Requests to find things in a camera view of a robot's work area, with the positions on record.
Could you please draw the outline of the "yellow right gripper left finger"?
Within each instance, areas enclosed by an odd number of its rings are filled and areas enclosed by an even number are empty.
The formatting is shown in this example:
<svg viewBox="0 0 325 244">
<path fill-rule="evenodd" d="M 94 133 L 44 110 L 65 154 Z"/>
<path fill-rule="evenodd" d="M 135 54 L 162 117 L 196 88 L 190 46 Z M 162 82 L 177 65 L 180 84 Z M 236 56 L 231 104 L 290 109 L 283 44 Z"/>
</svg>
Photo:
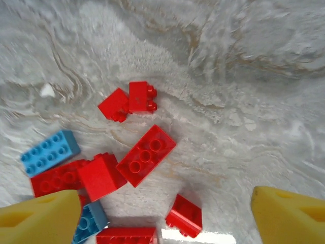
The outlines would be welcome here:
<svg viewBox="0 0 325 244">
<path fill-rule="evenodd" d="M 81 214 L 76 190 L 0 207 L 0 244 L 72 244 Z"/>
</svg>

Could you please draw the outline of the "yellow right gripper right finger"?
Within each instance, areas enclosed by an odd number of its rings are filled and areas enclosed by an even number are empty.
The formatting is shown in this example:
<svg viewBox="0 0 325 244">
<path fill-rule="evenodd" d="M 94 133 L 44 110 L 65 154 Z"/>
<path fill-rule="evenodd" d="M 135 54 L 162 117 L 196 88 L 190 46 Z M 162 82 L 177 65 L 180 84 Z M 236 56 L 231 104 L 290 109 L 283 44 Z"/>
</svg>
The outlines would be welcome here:
<svg viewBox="0 0 325 244">
<path fill-rule="evenodd" d="M 263 244 L 325 244 L 325 200 L 257 186 L 250 206 Z"/>
</svg>

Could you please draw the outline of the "blue eight-stud lego brick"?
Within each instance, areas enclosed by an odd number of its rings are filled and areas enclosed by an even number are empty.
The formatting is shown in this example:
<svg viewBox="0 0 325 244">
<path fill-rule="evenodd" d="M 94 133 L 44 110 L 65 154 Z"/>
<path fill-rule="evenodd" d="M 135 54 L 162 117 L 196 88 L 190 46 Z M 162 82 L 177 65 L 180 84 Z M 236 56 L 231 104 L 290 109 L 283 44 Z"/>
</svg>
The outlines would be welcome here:
<svg viewBox="0 0 325 244">
<path fill-rule="evenodd" d="M 71 130 L 60 130 L 24 152 L 20 159 L 32 178 L 81 152 Z"/>
</svg>

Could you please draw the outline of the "long red lego brick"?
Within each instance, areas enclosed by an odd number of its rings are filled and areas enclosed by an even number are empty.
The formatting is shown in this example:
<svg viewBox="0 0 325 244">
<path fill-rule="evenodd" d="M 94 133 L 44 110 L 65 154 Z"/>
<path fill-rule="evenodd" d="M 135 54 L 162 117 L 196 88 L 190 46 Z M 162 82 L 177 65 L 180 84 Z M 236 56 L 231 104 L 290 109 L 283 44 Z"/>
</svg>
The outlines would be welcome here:
<svg viewBox="0 0 325 244">
<path fill-rule="evenodd" d="M 96 235 L 96 244 L 158 244 L 155 227 L 109 227 Z"/>
<path fill-rule="evenodd" d="M 80 190 L 84 184 L 79 178 L 78 169 L 90 160 L 76 160 L 44 171 L 30 179 L 35 197 L 41 197 L 62 190 Z"/>
<path fill-rule="evenodd" d="M 175 141 L 165 131 L 153 125 L 117 164 L 116 169 L 136 188 L 175 146 Z"/>
</svg>

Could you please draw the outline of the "small red lego brick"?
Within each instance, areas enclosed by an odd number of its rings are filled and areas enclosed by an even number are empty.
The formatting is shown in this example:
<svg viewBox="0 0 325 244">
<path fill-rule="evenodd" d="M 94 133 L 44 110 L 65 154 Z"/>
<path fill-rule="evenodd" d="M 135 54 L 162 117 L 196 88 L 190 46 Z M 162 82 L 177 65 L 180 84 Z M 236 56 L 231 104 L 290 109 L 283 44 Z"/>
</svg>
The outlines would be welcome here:
<svg viewBox="0 0 325 244">
<path fill-rule="evenodd" d="M 176 227 L 183 236 L 196 238 L 202 231 L 202 209 L 177 194 L 165 217 L 166 225 Z"/>
<path fill-rule="evenodd" d="M 129 83 L 129 112 L 153 113 L 157 110 L 154 99 L 157 90 L 147 81 L 135 81 Z"/>
<path fill-rule="evenodd" d="M 129 114 L 129 98 L 122 89 L 117 88 L 97 107 L 106 119 L 122 123 Z"/>
</svg>

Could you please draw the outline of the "tall red lego brick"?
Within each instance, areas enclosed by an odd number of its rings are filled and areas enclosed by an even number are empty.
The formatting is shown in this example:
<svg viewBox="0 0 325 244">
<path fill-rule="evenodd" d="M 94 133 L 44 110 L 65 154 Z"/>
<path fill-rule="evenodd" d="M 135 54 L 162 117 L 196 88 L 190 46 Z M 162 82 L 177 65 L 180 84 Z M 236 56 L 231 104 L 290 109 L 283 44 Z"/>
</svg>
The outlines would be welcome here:
<svg viewBox="0 0 325 244">
<path fill-rule="evenodd" d="M 90 201 L 95 202 L 127 183 L 116 166 L 116 157 L 106 152 L 94 156 L 90 163 L 77 170 Z"/>
</svg>

